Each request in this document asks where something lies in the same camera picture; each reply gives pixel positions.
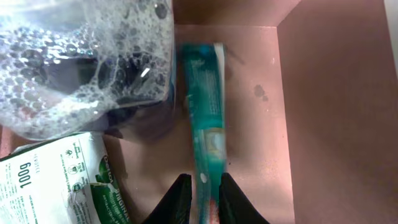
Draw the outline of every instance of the cardboard box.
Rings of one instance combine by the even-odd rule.
[[[177,43],[227,47],[228,170],[261,215],[271,223],[396,222],[392,1],[174,4]],[[113,143],[121,150],[109,157],[119,161],[138,221],[178,174],[193,173],[186,114],[158,142]]]

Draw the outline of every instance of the plastic wrap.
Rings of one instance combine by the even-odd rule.
[[[169,94],[172,0],[0,0],[0,123],[35,140]]]

